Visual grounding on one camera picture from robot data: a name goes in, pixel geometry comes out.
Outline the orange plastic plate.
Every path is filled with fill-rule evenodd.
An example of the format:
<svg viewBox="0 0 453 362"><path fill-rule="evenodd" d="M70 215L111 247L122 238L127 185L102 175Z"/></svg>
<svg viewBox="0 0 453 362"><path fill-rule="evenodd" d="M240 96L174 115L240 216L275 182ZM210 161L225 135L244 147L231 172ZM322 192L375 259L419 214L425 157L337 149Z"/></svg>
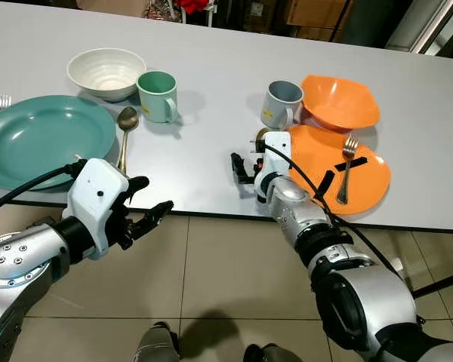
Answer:
<svg viewBox="0 0 453 362"><path fill-rule="evenodd" d="M310 182L317 186L326 171L336 173L332 187L325 194L325 200L333 213L364 213L381 202L391 182L391 171L380 155L365 145L358 145L355 158L367 158L368 163L350 170L348 203L339 204L336 196L344 172L338 172L334 166L345 162L343 145L347 135L321 130L312 125L296 125L290 128L289 133L292 141L290 158L305 172Z"/></svg>

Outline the dark bronze spoon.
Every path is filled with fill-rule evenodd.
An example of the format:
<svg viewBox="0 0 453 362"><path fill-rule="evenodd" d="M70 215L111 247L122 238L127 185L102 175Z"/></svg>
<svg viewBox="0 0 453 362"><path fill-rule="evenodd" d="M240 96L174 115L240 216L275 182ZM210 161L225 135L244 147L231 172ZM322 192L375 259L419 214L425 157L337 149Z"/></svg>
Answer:
<svg viewBox="0 0 453 362"><path fill-rule="evenodd" d="M117 127L123 131L123 138L121 141L121 147L119 152L119 158L117 158L116 166L121 173L126 173L126 155L128 148L128 135L139 124L139 112L133 106L127 106L120 111L117 116Z"/></svg>

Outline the grey ceramic mug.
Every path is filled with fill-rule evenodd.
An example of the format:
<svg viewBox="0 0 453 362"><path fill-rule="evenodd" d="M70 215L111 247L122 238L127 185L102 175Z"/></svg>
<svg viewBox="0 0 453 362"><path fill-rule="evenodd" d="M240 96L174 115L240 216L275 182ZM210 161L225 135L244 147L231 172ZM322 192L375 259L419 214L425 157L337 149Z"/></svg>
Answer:
<svg viewBox="0 0 453 362"><path fill-rule="evenodd" d="M271 82L260 112L261 123L269 130L289 130L296 124L303 98L302 87L295 83L282 80Z"/></svg>

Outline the black tape strip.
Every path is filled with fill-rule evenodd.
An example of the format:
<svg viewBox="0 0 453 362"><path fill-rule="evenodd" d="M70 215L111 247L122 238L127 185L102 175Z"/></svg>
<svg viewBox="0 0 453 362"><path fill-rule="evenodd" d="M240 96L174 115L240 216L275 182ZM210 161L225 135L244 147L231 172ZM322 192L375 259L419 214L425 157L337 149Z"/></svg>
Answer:
<svg viewBox="0 0 453 362"><path fill-rule="evenodd" d="M364 164L368 163L368 159L365 156L360 156L360 158L354 158L350 160L350 164L347 162L341 162L341 164L337 164L334 168L338 172L344 172L347 168L353 169L355 167L360 167Z"/></svg>
<svg viewBox="0 0 453 362"><path fill-rule="evenodd" d="M334 171L326 171L324 173L323 179L321 179L321 182L316 186L316 193L314 193L313 196L314 199L319 201L325 200L325 194L332 187L334 178L336 178L336 173Z"/></svg>

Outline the green ceramic mug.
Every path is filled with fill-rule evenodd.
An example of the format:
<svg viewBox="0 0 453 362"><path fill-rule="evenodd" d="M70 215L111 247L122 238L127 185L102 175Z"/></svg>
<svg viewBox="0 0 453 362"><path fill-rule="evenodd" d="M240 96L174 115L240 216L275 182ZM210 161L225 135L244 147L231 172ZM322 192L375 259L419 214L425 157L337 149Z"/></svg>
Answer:
<svg viewBox="0 0 453 362"><path fill-rule="evenodd" d="M161 70L148 70L136 82L141 110L152 123L174 123L180 117L176 100L177 82Z"/></svg>

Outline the teal plate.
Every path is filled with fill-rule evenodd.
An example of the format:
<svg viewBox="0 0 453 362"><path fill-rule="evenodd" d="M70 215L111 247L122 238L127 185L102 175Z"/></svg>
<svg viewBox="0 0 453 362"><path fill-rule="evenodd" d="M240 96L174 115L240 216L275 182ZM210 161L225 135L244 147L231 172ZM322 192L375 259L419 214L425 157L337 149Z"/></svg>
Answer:
<svg viewBox="0 0 453 362"><path fill-rule="evenodd" d="M47 94L0 111L0 189L12 190L77 158L105 158L116 122L95 101Z"/></svg>

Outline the orange plastic bowl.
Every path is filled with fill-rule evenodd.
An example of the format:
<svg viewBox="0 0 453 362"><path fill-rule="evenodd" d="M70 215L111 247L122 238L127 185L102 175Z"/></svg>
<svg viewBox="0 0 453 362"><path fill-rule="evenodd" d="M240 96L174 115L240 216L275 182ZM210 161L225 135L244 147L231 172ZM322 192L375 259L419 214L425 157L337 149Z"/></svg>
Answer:
<svg viewBox="0 0 453 362"><path fill-rule="evenodd" d="M381 121L381 108L365 84L340 77L308 75L302 82L303 107L333 130L360 130Z"/></svg>

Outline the white ribbed bowl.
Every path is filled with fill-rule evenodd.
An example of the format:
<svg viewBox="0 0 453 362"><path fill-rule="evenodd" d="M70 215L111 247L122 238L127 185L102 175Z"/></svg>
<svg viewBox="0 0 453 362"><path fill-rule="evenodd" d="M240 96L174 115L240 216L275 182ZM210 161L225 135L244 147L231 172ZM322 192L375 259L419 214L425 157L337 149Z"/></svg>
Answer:
<svg viewBox="0 0 453 362"><path fill-rule="evenodd" d="M136 82L147 72L137 53L122 48L89 49L73 57L66 75L86 93L110 103L124 101L136 93Z"/></svg>

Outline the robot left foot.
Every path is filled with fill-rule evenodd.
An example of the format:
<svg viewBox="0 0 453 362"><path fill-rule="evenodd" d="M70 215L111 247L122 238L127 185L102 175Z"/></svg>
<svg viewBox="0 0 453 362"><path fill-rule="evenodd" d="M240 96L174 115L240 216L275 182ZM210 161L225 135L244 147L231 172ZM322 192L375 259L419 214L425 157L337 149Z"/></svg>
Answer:
<svg viewBox="0 0 453 362"><path fill-rule="evenodd" d="M140 338L132 362L180 362L178 335L164 321L154 323Z"/></svg>

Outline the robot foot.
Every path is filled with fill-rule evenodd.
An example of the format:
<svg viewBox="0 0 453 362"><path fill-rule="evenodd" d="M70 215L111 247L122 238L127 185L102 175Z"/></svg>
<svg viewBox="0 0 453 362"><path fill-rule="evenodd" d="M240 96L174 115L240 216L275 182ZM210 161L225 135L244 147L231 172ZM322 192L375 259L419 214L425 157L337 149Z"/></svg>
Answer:
<svg viewBox="0 0 453 362"><path fill-rule="evenodd" d="M154 323L140 338L132 362L180 362L178 335L164 321Z"/></svg>
<svg viewBox="0 0 453 362"><path fill-rule="evenodd" d="M245 349L242 362L303 362L299 356L272 342L260 345L250 344Z"/></svg>

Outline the dark shelf unit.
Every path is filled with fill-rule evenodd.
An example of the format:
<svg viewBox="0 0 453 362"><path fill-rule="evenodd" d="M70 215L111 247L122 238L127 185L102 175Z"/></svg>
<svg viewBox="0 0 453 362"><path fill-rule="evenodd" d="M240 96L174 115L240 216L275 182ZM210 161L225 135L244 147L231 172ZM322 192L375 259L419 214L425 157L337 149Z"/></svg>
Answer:
<svg viewBox="0 0 453 362"><path fill-rule="evenodd" d="M345 3L341 18L333 29L291 26L285 23L289 0L215 0L217 14L213 24L224 29L250 33L282 35L282 37L341 42L347 35L372 30L383 33L382 27L402 17L412 0L350 0Z"/></svg>

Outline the red and white decoration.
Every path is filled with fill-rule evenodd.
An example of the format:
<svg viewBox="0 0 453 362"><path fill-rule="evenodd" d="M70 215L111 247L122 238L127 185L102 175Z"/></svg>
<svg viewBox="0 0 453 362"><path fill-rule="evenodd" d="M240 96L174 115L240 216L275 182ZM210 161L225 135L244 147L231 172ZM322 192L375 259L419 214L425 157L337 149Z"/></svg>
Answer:
<svg viewBox="0 0 453 362"><path fill-rule="evenodd" d="M215 0L172 0L174 6L185 14L193 14L197 11L206 11Z"/></svg>

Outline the brown cardboard box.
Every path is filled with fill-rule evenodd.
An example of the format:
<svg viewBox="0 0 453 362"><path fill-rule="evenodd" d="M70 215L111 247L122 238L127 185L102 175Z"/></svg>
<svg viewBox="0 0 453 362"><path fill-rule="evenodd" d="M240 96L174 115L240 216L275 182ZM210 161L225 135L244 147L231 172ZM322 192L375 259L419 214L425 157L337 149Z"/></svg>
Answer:
<svg viewBox="0 0 453 362"><path fill-rule="evenodd" d="M285 23L333 29L350 0L289 0Z"/></svg>

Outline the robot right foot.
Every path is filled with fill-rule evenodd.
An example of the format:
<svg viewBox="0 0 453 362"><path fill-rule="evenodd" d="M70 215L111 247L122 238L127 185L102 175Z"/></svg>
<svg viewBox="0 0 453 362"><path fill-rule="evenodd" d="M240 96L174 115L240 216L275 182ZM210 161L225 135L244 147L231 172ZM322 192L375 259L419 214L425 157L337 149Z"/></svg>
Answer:
<svg viewBox="0 0 453 362"><path fill-rule="evenodd" d="M299 356L272 342L260 345L250 344L245 349L242 362L303 362Z"/></svg>

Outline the white glass-door cabinet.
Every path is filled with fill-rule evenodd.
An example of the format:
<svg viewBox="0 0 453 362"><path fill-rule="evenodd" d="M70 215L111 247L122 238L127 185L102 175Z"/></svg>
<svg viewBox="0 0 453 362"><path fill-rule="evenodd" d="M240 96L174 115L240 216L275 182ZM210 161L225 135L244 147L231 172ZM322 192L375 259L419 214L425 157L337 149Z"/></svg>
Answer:
<svg viewBox="0 0 453 362"><path fill-rule="evenodd" d="M413 0L385 48L453 59L453 0Z"/></svg>

